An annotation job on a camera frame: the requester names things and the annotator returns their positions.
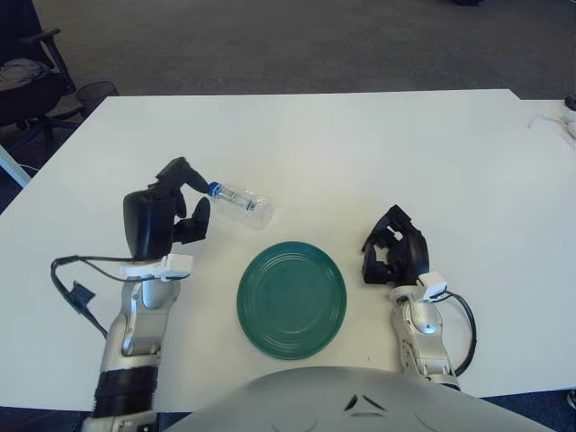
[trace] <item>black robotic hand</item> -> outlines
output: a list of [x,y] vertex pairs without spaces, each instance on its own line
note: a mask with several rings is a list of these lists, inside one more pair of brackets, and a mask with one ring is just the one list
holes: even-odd
[[170,253],[172,243],[183,244],[206,238],[210,202],[202,198],[192,216],[174,224],[175,216],[185,218],[186,204],[180,188],[186,184],[208,193],[208,183],[185,158],[177,157],[156,176],[157,182],[144,191],[124,197],[124,230],[132,257],[156,260]]

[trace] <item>black cable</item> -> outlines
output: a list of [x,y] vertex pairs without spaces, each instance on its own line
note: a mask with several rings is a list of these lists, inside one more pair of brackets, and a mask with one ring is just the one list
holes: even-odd
[[466,358],[454,370],[454,374],[456,376],[460,376],[466,371],[466,369],[468,369],[468,367],[472,363],[472,359],[474,358],[474,353],[476,352],[476,344],[478,343],[476,332],[476,320],[474,319],[474,314],[472,313],[470,305],[464,299],[464,297],[449,291],[443,291],[442,294],[445,294],[445,296],[442,297],[441,299],[433,300],[431,301],[431,303],[443,302],[444,300],[447,300],[450,297],[455,298],[463,307],[464,312],[466,313],[466,317],[468,318],[468,322],[470,323],[470,330],[472,331],[472,337],[470,339],[470,345],[468,346],[468,353],[466,354]]
[[98,265],[91,263],[90,261],[88,261],[86,258],[80,258],[79,261],[81,263],[84,263],[88,266],[91,266],[96,272],[100,273],[101,275],[104,275],[106,277],[109,277],[110,279],[113,279],[116,282],[144,282],[144,281],[151,281],[152,279],[156,279],[155,276],[151,276],[151,277],[142,277],[140,279],[122,279],[121,277],[116,277],[112,274],[109,274],[107,272],[105,272],[102,268],[100,268]]
[[66,289],[66,287],[60,281],[60,279],[58,278],[58,275],[56,274],[56,270],[58,269],[59,266],[70,264],[70,263],[73,263],[75,261],[77,261],[77,260],[75,259],[74,256],[57,258],[54,261],[52,261],[52,264],[50,265],[50,279],[52,279],[52,283],[54,284],[54,286],[56,286],[56,289],[58,290],[58,292],[60,294],[62,294],[62,297],[64,297],[64,300],[66,300],[66,302],[72,307],[72,309],[74,309],[76,312],[78,312],[80,315],[82,315],[88,321],[90,321],[90,323],[94,327],[96,327],[96,329],[100,333],[102,333],[102,336],[104,336],[104,339],[106,339],[106,337],[108,336],[108,332],[106,331],[106,329],[100,325],[100,323],[98,322],[98,319],[96,319],[96,317],[92,314],[92,312],[85,305],[83,305],[81,302],[79,302],[71,294],[71,292],[69,290]]

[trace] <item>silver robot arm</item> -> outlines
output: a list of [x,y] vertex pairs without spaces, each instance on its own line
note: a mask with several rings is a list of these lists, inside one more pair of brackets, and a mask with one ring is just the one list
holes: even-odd
[[[179,264],[186,258],[191,264],[190,256],[180,256]],[[137,273],[136,266],[130,268],[133,275]],[[154,270],[148,264],[140,271]],[[185,271],[172,271],[174,274],[183,275]],[[84,422],[83,432],[158,430],[152,400],[168,313],[180,293],[180,280],[164,279],[127,282],[122,287],[121,310],[106,338],[94,412]]]
[[442,317],[433,296],[446,289],[438,273],[421,274],[416,285],[393,289],[392,325],[400,342],[400,365],[405,374],[460,390],[442,341]]

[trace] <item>floor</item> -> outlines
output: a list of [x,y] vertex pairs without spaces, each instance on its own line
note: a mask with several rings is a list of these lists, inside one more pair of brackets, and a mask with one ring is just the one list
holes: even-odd
[[[289,94],[511,88],[576,92],[570,0],[36,0],[78,86],[122,95]],[[55,111],[76,105],[68,97]],[[0,129],[9,147],[20,132]],[[63,142],[68,132],[57,131]],[[40,168],[43,142],[13,154]],[[20,187],[0,172],[0,212]],[[576,431],[565,391],[490,398]],[[85,413],[0,409],[2,430],[77,430]],[[174,416],[164,416],[169,422]]]

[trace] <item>green plate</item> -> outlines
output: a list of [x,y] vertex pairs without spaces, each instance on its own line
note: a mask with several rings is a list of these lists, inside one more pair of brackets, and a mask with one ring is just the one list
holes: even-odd
[[312,356],[338,333],[346,287],[334,261],[317,247],[287,241],[261,252],[247,267],[236,307],[244,333],[270,356]]

